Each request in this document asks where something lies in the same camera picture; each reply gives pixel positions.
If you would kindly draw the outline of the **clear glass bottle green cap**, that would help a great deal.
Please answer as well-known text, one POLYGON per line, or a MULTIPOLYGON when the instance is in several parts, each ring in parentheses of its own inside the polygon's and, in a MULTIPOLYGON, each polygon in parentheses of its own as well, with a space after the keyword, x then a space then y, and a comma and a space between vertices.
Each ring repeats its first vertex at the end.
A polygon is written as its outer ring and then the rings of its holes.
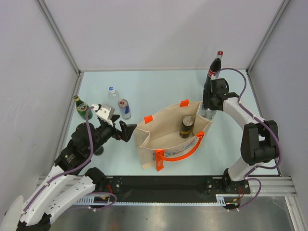
POLYGON ((208 120, 213 120, 215 115, 216 115, 216 110, 210 110, 210 109, 203 109, 202 110, 202 117, 204 117, 208 120))

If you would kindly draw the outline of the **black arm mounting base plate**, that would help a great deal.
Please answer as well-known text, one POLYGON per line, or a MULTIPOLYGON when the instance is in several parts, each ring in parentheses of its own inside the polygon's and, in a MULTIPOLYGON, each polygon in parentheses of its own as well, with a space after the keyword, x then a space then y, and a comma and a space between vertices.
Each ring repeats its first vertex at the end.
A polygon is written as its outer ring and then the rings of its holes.
POLYGON ((250 194, 248 181, 222 176, 109 176, 106 184, 116 194, 128 190, 196 190, 210 194, 250 194))

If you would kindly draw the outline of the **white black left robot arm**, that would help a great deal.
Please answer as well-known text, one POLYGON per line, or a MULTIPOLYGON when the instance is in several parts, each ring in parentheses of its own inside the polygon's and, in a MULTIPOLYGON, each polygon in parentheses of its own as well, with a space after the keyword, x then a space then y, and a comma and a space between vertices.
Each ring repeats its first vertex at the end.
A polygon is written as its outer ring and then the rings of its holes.
POLYGON ((113 115, 110 123, 99 119, 98 128, 89 122, 83 122, 76 127, 71 140, 55 160, 45 180, 24 203, 17 230, 47 231, 58 215, 85 195, 95 192, 111 193, 107 177, 97 167, 89 168, 77 184, 64 193, 60 192, 110 138, 125 142, 130 140, 137 125, 127 125, 120 121, 121 129, 117 129, 117 119, 118 115, 113 115))

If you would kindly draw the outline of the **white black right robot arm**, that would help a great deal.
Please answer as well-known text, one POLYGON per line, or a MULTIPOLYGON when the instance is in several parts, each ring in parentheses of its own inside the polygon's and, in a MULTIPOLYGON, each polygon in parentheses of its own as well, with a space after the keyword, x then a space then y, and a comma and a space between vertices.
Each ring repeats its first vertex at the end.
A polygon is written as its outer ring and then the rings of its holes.
POLYGON ((234 193, 239 185, 258 168, 267 168, 266 163, 280 160, 278 125, 273 120, 265 120, 250 112, 240 101, 240 96, 229 91, 223 78, 206 79, 203 91, 203 108, 211 112, 223 111, 243 130, 240 158, 230 168, 225 169, 221 188, 234 193))

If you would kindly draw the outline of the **black gold drink can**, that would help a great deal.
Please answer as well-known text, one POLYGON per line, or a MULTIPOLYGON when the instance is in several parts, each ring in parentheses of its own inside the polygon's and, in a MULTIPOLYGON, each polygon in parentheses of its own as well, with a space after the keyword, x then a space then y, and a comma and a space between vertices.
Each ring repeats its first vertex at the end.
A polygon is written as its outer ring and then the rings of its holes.
POLYGON ((179 135, 181 138, 188 138, 194 125, 194 120, 191 116, 185 116, 182 118, 179 135))

